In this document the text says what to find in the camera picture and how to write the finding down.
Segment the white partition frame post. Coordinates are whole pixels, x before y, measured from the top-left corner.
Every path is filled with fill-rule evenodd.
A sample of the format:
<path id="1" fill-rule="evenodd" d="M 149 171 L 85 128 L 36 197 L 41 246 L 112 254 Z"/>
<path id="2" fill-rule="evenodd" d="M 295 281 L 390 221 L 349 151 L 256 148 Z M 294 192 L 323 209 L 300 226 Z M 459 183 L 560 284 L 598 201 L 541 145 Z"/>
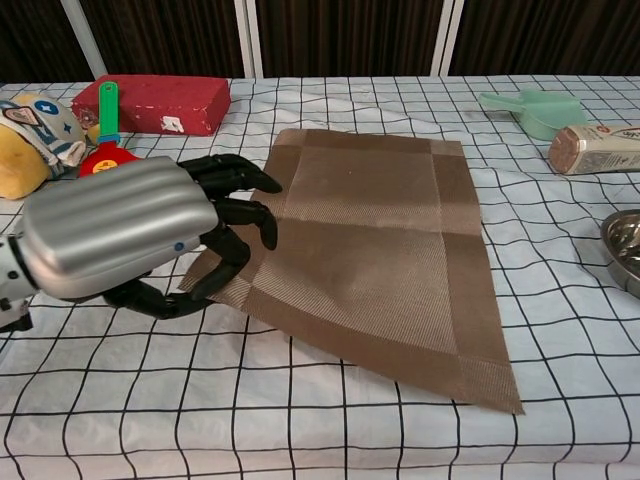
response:
<path id="1" fill-rule="evenodd" d="M 236 24 L 246 78 L 264 77 L 256 0 L 234 0 Z"/>
<path id="2" fill-rule="evenodd" d="M 60 0 L 84 58 L 95 79 L 107 74 L 102 54 L 80 0 Z"/>
<path id="3" fill-rule="evenodd" d="M 443 0 L 432 55 L 431 76 L 449 75 L 465 0 Z"/>

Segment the beige drink bottle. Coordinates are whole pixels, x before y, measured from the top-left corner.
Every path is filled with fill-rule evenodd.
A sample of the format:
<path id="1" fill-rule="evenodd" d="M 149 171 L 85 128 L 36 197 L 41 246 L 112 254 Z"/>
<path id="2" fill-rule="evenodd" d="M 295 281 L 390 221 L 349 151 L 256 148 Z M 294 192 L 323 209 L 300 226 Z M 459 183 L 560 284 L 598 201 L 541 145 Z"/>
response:
<path id="1" fill-rule="evenodd" d="M 640 127 L 568 126 L 556 134 L 548 155 L 564 175 L 640 171 Z"/>

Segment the white black grid tablecloth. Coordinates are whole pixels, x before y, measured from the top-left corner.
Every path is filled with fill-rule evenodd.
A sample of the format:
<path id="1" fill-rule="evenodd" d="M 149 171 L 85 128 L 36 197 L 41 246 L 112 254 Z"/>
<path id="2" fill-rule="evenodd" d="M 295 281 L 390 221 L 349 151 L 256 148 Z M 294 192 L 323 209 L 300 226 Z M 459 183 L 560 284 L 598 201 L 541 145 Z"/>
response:
<path id="1" fill-rule="evenodd" d="M 517 416 L 399 385 L 216 306 L 177 321 L 40 295 L 0 335 L 0 480 L 640 480 L 640 300 L 599 239 L 639 174 L 564 177 L 483 92 L 567 92 L 640 124 L 640 76 L 234 79 L 212 137 L 128 134 L 178 161 L 263 163 L 288 127 L 459 141 L 482 208 Z"/>

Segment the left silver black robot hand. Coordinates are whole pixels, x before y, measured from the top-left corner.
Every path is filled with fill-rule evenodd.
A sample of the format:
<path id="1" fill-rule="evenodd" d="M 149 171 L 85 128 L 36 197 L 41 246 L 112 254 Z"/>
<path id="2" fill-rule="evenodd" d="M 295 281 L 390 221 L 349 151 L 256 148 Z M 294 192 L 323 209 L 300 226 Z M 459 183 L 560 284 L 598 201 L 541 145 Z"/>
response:
<path id="1" fill-rule="evenodd" d="M 269 208 L 237 197 L 251 189 L 276 194 L 281 185 L 236 154 L 142 159 L 32 194 L 10 235 L 18 237 L 37 293 L 64 301 L 100 297 L 173 319 L 209 306 L 248 264 L 250 247 L 237 226 L 256 226 L 263 245 L 276 247 Z M 219 263 L 186 292 L 163 294 L 144 281 L 201 246 Z"/>

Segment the yellow plush toy striped cap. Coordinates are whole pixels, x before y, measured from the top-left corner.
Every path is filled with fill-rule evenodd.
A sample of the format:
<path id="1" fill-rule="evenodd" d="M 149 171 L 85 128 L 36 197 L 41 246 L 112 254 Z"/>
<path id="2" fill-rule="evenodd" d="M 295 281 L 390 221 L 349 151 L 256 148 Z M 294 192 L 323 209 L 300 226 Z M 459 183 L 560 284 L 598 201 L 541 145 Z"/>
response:
<path id="1" fill-rule="evenodd" d="M 79 167 L 90 142 L 71 109 L 53 98 L 0 100 L 0 198 L 24 198 Z"/>

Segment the stainless steel bowl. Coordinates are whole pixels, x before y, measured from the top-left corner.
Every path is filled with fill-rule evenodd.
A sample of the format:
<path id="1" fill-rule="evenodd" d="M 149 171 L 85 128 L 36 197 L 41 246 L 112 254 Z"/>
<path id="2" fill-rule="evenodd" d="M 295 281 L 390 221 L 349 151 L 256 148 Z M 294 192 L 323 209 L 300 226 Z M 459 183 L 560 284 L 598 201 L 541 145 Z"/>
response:
<path id="1" fill-rule="evenodd" d="M 610 275 L 621 289 L 640 299 L 640 209 L 609 215 L 600 235 Z"/>

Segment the mint green plastic dustpan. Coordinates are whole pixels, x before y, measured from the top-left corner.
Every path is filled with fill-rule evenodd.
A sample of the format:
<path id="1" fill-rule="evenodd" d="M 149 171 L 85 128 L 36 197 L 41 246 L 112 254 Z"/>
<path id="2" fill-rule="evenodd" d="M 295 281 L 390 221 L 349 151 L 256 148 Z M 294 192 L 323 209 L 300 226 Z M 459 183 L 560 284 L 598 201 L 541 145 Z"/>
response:
<path id="1" fill-rule="evenodd" d="M 530 137 L 551 141 L 569 126 L 588 123 L 578 98 L 565 93 L 523 90 L 516 96 L 481 93 L 478 101 L 489 110 L 511 112 L 521 129 Z"/>

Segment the red brick block with sticker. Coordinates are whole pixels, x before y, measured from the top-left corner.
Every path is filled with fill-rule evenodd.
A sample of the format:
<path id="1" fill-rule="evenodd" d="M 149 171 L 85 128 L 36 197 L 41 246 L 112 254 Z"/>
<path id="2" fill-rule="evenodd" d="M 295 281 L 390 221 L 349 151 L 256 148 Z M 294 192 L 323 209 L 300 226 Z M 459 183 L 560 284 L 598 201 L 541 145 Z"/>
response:
<path id="1" fill-rule="evenodd" d="M 99 120 L 99 87 L 118 86 L 119 130 L 128 133 L 213 135 L 231 104 L 229 81 L 203 76 L 104 75 L 71 101 L 84 128 Z"/>

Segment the brown woven placemat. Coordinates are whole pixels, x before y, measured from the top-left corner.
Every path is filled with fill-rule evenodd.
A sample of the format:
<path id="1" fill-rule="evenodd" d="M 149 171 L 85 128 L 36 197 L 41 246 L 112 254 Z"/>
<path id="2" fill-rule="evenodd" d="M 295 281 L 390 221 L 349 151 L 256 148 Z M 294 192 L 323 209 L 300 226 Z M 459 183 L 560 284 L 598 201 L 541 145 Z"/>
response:
<path id="1" fill-rule="evenodd" d="M 522 412 L 462 144 L 287 129 L 254 194 L 244 269 L 213 296 L 305 343 L 459 402 Z"/>

